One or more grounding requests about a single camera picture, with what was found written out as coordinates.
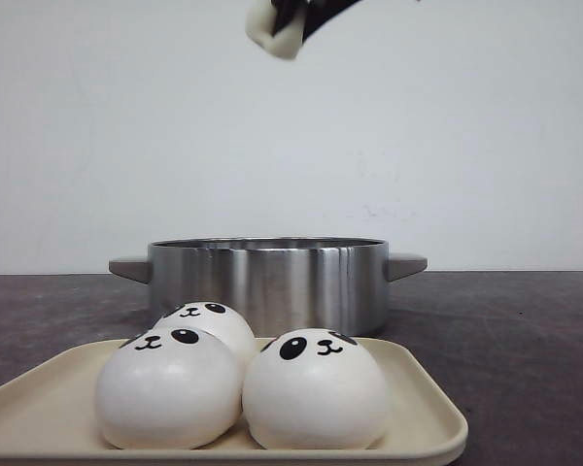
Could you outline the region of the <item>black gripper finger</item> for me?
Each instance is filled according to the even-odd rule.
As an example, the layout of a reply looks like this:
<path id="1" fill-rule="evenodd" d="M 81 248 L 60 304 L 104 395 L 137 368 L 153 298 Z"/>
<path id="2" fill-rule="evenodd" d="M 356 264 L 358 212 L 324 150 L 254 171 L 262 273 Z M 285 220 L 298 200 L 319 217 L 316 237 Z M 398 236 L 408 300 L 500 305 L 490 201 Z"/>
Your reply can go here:
<path id="1" fill-rule="evenodd" d="M 272 37 L 290 33 L 301 46 L 327 22 L 358 4 L 359 0 L 271 1 L 276 11 Z"/>

